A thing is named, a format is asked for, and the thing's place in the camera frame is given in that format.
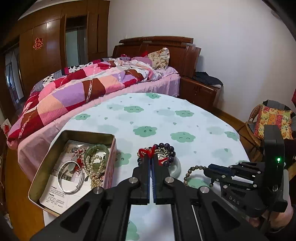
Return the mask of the person's right hand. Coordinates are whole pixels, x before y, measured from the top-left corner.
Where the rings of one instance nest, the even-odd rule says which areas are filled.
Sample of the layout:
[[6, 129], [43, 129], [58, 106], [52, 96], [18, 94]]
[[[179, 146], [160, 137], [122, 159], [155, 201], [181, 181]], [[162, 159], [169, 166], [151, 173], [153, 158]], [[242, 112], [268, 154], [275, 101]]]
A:
[[295, 235], [295, 205], [288, 203], [285, 212], [272, 212], [269, 217], [268, 228], [264, 231], [265, 236], [284, 237]]

